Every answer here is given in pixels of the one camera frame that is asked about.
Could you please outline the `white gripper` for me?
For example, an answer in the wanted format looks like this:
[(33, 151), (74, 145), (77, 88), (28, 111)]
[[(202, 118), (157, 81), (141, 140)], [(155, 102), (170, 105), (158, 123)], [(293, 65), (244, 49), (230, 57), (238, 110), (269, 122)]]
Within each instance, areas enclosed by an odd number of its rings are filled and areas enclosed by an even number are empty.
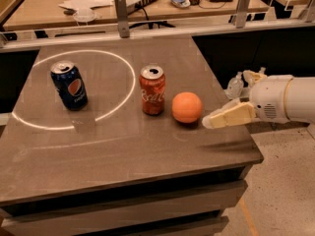
[(249, 101), (236, 98), (222, 108), (205, 116), (202, 124), (207, 129), (218, 129), (251, 123), (256, 117), (265, 122), (286, 123), (285, 96), (292, 75), (266, 77), (264, 73), (245, 70)]

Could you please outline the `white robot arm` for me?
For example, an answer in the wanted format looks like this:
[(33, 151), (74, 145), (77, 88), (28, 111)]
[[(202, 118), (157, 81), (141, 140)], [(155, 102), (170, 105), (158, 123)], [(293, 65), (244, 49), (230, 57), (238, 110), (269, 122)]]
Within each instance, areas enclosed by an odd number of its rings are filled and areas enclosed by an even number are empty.
[(233, 99), (205, 116), (202, 120), (205, 128), (239, 126), (256, 121), (315, 122), (314, 77), (267, 76), (250, 70), (245, 70), (243, 75), (250, 87), (248, 99)]

